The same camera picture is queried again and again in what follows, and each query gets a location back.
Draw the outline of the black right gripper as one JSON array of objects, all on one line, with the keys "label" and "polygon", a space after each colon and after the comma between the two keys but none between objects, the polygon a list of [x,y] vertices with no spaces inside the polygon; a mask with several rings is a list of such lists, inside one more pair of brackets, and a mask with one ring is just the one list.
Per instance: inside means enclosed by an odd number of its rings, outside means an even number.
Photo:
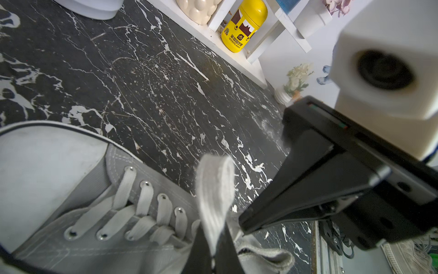
[{"label": "black right gripper", "polygon": [[328,218],[369,250],[437,227],[434,169],[314,98],[288,107],[283,124],[291,153],[240,215],[245,234]]}]

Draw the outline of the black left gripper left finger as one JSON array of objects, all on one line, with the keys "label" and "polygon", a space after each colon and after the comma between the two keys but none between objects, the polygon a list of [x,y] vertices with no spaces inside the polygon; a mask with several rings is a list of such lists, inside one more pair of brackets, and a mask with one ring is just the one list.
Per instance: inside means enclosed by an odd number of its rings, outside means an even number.
[{"label": "black left gripper left finger", "polygon": [[212,257],[202,226],[197,230],[182,274],[212,274]]}]

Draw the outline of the white shoelace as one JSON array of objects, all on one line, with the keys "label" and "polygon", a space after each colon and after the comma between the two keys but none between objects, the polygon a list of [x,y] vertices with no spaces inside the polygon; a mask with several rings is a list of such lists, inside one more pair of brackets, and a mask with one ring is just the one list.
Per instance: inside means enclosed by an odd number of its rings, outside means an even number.
[{"label": "white shoelace", "polygon": [[[286,250],[257,246],[253,239],[242,239],[242,231],[236,224],[228,224],[228,212],[234,197],[234,165],[228,156],[205,155],[196,171],[196,204],[199,218],[190,226],[185,210],[173,207],[165,194],[155,194],[152,184],[142,181],[136,205],[128,205],[128,199],[136,179],[136,169],[128,166],[116,194],[92,206],[79,220],[65,230],[67,240],[76,240],[87,233],[108,212],[114,216],[96,233],[96,238],[106,241],[116,235],[133,217],[137,223],[125,233],[129,241],[148,235],[152,242],[163,245],[170,240],[182,241],[190,227],[192,236],[202,226],[212,257],[225,226],[228,225],[238,259],[245,274],[285,274],[294,265],[293,255]],[[181,274],[193,243],[183,245],[181,255],[164,269],[165,274]]]}]

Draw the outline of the grey canvas sneaker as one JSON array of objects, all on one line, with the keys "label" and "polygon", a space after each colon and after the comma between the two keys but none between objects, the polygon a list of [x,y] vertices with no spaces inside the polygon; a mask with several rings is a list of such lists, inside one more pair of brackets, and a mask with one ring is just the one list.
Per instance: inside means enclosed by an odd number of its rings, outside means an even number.
[{"label": "grey canvas sneaker", "polygon": [[[185,210],[191,226],[199,218],[195,194],[144,164],[119,144],[75,126],[33,121],[1,129],[1,272],[3,274],[164,274],[163,269],[192,244],[189,227],[182,241],[160,245],[148,235],[125,239],[133,217],[106,241],[96,233],[114,216],[107,213],[87,233],[67,240],[65,230],[92,206],[116,194],[124,170],[136,169],[128,205],[139,200],[142,181]],[[238,224],[229,208],[228,224]],[[253,239],[244,235],[242,239]]]}]

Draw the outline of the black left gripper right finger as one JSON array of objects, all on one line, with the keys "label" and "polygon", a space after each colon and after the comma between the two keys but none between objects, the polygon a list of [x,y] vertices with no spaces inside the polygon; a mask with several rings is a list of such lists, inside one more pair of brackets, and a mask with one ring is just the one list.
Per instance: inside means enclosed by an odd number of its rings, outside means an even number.
[{"label": "black left gripper right finger", "polygon": [[228,225],[225,224],[214,255],[215,274],[244,274]]}]

